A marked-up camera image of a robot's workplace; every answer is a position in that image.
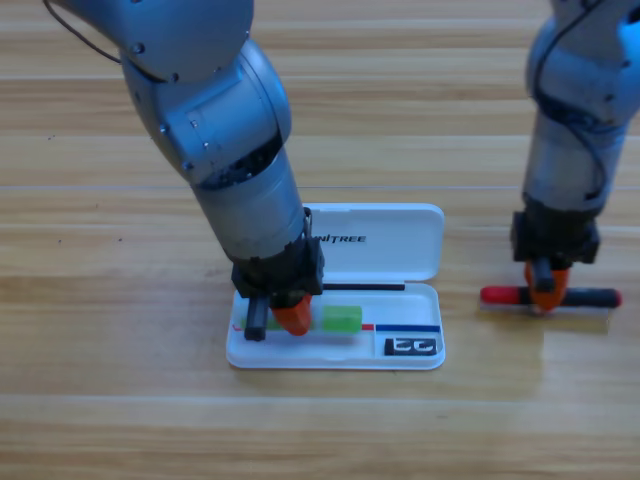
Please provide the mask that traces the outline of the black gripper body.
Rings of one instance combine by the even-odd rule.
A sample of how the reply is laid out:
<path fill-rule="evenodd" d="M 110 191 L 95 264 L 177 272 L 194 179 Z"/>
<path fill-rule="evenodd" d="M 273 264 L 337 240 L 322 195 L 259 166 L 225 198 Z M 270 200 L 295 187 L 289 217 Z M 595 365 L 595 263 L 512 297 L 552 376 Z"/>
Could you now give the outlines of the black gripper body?
<path fill-rule="evenodd" d="M 322 294 L 324 265 L 320 240 L 314 237 L 300 237 L 273 257 L 236 262 L 232 282 L 249 301 L 244 338 L 256 342 L 266 338 L 271 308 L 292 307 L 305 294 L 312 298 Z"/>
<path fill-rule="evenodd" d="M 513 260 L 523 262 L 536 293 L 557 293 L 567 285 L 554 278 L 575 263 L 595 262 L 600 246 L 595 210 L 557 210 L 531 198 L 513 213 L 510 241 Z"/>

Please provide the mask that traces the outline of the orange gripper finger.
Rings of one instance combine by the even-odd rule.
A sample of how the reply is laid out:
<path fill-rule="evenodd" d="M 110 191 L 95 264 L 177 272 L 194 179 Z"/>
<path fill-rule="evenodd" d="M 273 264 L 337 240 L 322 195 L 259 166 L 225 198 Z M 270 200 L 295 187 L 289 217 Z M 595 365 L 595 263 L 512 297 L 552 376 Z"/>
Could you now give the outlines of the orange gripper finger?
<path fill-rule="evenodd" d="M 311 301 L 312 296 L 305 294 L 295 306 L 271 308 L 271 312 L 286 332 L 293 336 L 304 336 L 312 326 Z"/>
<path fill-rule="evenodd" d="M 534 289 L 532 263 L 525 264 L 524 275 L 527 282 L 527 290 L 532 303 L 542 313 L 548 313 L 558 308 L 565 298 L 568 290 L 570 269 L 555 269 L 552 271 L 555 287 L 551 292 L 538 292 Z"/>

